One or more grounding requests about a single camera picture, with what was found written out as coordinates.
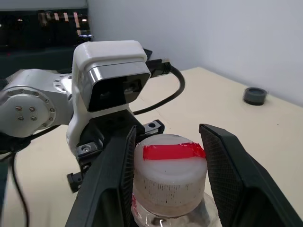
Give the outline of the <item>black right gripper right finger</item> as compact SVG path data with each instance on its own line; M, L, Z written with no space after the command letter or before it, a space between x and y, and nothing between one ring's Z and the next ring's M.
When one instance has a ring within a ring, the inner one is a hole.
M225 129L201 124L208 177L224 227L301 227L269 172Z

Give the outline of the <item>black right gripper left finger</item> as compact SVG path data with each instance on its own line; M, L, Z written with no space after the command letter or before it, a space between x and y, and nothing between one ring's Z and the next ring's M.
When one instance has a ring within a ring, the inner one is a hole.
M67 227L130 226L135 139L134 126L111 136L84 176Z

